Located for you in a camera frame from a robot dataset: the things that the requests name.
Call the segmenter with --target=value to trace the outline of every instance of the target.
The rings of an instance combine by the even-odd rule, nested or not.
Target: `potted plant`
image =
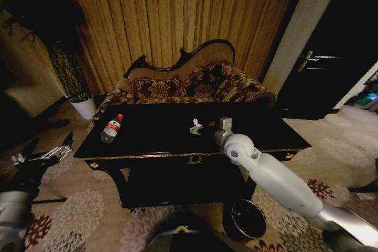
[[[41,39],[65,95],[84,119],[91,119],[96,107],[77,60],[81,45],[76,25],[83,18],[78,5],[73,0],[0,0],[0,4],[12,15],[3,24],[9,34],[17,22],[33,40]]]

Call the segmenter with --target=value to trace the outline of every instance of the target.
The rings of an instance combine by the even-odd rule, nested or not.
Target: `white wall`
[[[353,86],[352,89],[335,105],[334,109],[339,109],[347,102],[351,97],[359,94],[363,88],[364,83],[378,70],[378,61],[373,65],[371,69]]]
[[[299,0],[263,81],[278,94],[331,0]]]

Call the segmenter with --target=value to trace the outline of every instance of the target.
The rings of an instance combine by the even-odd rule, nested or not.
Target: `sofa armrest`
[[[262,101],[271,108],[276,96],[265,86],[233,67],[232,75],[220,85],[215,100],[218,102],[254,102]]]
[[[113,87],[110,92],[108,92],[107,97],[104,99],[104,101],[94,114],[92,122],[96,122],[97,120],[99,120],[106,108],[111,104],[121,103],[135,103],[134,93],[131,90],[130,82],[127,78],[122,78],[121,80],[119,80],[116,86]]]

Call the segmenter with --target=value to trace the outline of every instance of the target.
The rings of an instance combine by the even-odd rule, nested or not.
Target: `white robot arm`
[[[221,151],[246,168],[251,179],[281,206],[322,230],[343,228],[363,245],[378,248],[378,230],[350,211],[323,203],[298,175],[272,155],[256,149],[246,135],[232,133],[231,127],[231,118],[220,119],[221,130],[214,138]]]

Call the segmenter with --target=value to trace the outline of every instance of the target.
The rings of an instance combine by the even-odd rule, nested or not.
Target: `beige curtain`
[[[85,24],[82,66],[91,91],[104,93],[142,54],[169,67],[185,48],[229,40],[236,66],[259,78],[268,63],[289,0],[75,0]]]

